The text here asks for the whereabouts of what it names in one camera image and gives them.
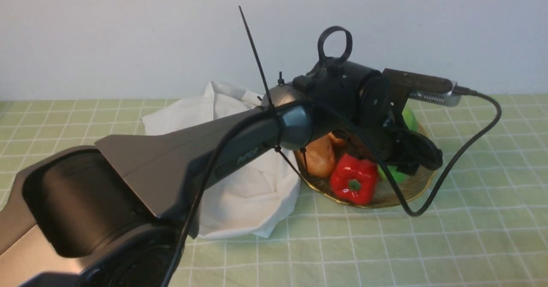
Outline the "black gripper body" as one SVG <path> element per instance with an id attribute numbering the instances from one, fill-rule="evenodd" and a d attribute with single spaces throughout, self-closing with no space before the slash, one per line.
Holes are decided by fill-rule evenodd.
<path id="1" fill-rule="evenodd" d="M 357 148 L 362 142 L 369 153 L 365 158 L 383 161 L 396 166 L 396 158 L 409 156 L 414 159 L 436 158 L 442 151 L 424 135 L 407 128 L 402 117 L 403 107 L 391 98 L 391 84 L 376 69 L 352 69 L 351 85 L 354 90 L 351 121 L 352 144 Z"/>

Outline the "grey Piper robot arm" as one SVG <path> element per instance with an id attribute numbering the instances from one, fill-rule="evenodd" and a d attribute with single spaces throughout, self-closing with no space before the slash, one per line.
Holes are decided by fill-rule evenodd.
<path id="1" fill-rule="evenodd" d="M 280 146 L 339 129 L 370 140 L 370 156 L 436 170 L 442 154 L 409 131 L 408 98 L 438 99 L 446 78 L 347 61 L 317 64 L 270 90 L 260 107 L 164 135 L 109 135 L 17 173 L 1 211 L 3 287 L 166 287 L 184 237 L 196 237 L 204 190 Z"/>

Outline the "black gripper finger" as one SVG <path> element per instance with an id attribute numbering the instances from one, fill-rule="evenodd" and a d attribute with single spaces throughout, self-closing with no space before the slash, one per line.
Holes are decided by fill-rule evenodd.
<path id="1" fill-rule="evenodd" d="M 408 176 L 415 175 L 419 169 L 438 170 L 443 164 L 443 157 L 414 159 L 409 156 L 396 158 L 396 171 Z"/>

